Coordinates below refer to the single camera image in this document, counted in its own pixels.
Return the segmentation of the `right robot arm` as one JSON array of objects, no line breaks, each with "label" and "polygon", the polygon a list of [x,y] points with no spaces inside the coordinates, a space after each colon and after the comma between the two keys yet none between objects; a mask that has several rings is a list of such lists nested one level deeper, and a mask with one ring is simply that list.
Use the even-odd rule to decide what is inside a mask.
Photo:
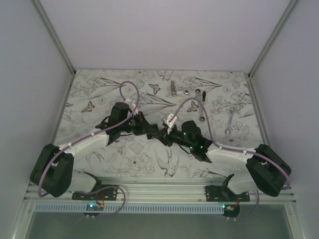
[{"label": "right robot arm", "polygon": [[186,147],[198,161],[211,163],[218,170],[227,172],[221,188],[225,201],[233,201],[241,193],[257,190],[276,197],[290,187],[290,166],[268,145],[248,149],[216,146],[202,135],[192,120],[184,122],[181,129],[165,127],[149,133],[147,138],[157,139],[165,146]]}]

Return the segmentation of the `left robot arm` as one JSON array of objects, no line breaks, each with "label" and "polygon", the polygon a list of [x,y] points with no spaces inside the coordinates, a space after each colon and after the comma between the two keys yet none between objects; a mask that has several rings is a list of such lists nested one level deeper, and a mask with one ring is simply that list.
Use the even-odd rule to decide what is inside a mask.
[{"label": "left robot arm", "polygon": [[90,200],[98,199],[102,194],[99,179],[93,174],[76,171],[75,161],[112,144],[123,132],[137,136],[157,132],[158,126],[148,123],[142,112],[133,112],[134,107],[131,103],[115,103],[110,115],[88,136],[60,146],[47,144],[31,172],[30,181],[38,186],[39,191],[53,197],[70,191],[83,193]]}]

